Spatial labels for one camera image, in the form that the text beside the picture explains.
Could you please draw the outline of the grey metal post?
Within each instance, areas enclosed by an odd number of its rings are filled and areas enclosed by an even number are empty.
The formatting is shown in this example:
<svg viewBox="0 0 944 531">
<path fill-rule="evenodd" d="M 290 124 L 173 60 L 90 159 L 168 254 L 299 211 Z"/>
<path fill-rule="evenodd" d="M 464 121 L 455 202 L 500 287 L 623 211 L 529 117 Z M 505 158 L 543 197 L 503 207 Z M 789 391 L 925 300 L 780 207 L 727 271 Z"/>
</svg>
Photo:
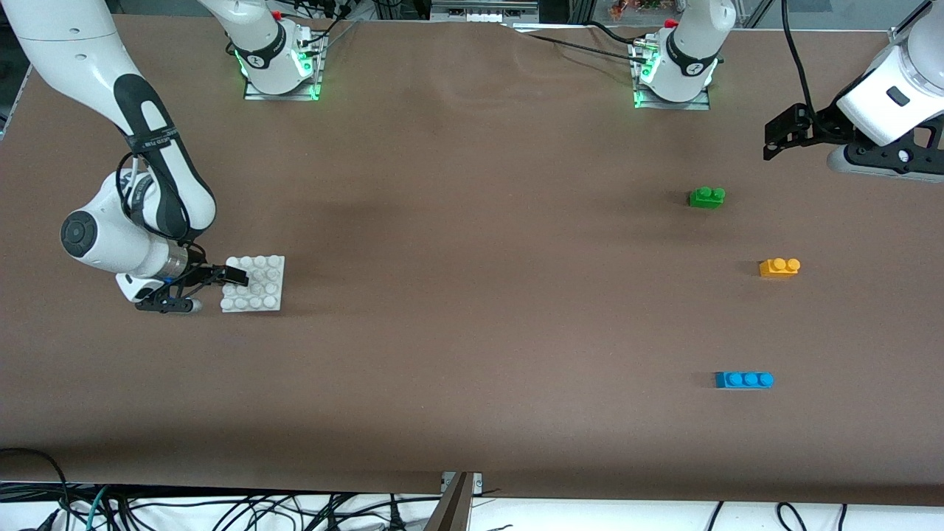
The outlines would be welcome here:
<svg viewBox="0 0 944 531">
<path fill-rule="evenodd" d="M 472 501 L 484 483 L 481 473 L 442 473 L 442 496 L 423 531 L 468 531 Z"/>
</svg>

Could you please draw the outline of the brown table cover sheet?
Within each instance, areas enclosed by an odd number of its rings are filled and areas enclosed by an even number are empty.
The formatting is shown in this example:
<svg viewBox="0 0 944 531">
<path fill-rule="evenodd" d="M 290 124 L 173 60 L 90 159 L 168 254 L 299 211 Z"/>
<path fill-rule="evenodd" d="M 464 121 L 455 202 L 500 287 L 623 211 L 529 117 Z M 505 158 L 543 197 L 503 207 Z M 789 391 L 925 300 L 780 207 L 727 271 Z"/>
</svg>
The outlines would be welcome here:
<svg viewBox="0 0 944 531">
<path fill-rule="evenodd" d="M 215 19 L 115 23 L 215 192 L 199 244 L 284 256 L 283 306 L 146 313 L 74 261 L 61 222 L 127 145 L 31 75 L 0 448 L 95 483 L 944 505 L 944 184 L 764 161 L 800 100 L 781 33 L 729 35 L 698 112 L 637 110 L 614 58 L 411 21 L 343 32 L 316 102 L 246 101 Z"/>
</svg>

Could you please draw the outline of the white studded base plate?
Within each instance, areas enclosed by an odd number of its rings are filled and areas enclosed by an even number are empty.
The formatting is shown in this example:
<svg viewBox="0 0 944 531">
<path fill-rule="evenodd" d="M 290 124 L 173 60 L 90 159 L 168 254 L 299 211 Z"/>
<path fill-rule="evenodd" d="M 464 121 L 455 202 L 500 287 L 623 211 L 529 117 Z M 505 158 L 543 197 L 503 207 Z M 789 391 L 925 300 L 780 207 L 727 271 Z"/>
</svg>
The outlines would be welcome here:
<svg viewBox="0 0 944 531">
<path fill-rule="evenodd" d="M 285 257 L 229 257 L 226 265 L 247 274 L 247 286 L 224 285 L 220 308 L 224 313 L 266 312 L 280 310 L 284 283 Z"/>
</svg>

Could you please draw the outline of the blue three-stud block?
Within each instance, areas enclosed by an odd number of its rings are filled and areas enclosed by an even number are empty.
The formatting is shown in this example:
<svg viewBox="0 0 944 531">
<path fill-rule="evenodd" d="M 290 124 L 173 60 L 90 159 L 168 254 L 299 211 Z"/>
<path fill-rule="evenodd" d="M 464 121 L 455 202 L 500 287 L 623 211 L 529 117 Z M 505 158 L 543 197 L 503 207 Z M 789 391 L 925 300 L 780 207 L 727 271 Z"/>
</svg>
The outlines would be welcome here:
<svg viewBox="0 0 944 531">
<path fill-rule="evenodd" d="M 775 377 L 766 371 L 718 371 L 715 373 L 715 387 L 728 390 L 767 390 L 772 389 Z"/>
</svg>

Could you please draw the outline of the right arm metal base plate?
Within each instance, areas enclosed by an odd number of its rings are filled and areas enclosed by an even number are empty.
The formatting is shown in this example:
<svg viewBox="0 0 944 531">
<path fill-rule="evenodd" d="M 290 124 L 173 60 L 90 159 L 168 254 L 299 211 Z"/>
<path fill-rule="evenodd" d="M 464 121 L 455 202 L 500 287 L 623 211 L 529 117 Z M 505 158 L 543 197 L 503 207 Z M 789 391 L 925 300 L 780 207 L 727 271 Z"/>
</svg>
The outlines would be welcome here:
<svg viewBox="0 0 944 531">
<path fill-rule="evenodd" d="M 283 20 L 285 45 L 274 55 L 267 67 L 257 56 L 236 55 L 240 73 L 246 80 L 246 100 L 317 101 L 320 98 L 326 67 L 327 43 L 314 41 L 310 27 Z"/>
</svg>

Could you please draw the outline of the white power strip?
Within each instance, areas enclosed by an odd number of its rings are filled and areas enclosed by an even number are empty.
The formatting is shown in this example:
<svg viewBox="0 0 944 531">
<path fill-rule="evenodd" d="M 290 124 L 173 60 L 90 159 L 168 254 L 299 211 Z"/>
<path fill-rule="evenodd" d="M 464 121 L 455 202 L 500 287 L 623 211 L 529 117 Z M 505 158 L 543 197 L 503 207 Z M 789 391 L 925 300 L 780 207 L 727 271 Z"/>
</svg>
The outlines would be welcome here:
<svg viewBox="0 0 944 531">
<path fill-rule="evenodd" d="M 538 24 L 538 0 L 429 0 L 431 21 Z"/>
</svg>

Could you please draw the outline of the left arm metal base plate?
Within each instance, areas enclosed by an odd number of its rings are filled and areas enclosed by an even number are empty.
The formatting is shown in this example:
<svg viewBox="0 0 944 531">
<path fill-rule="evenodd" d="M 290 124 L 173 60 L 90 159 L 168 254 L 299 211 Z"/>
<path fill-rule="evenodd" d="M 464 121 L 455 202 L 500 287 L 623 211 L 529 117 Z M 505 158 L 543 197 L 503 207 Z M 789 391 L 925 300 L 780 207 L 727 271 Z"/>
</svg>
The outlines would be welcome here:
<svg viewBox="0 0 944 531">
<path fill-rule="evenodd" d="M 638 60 L 631 65 L 633 102 L 637 110 L 710 110 L 708 85 L 712 82 L 712 71 L 718 66 L 716 60 L 708 66 L 692 64 L 697 74 L 688 75 L 684 67 L 664 56 L 653 41 L 635 40 L 628 45 L 628 54 Z"/>
</svg>

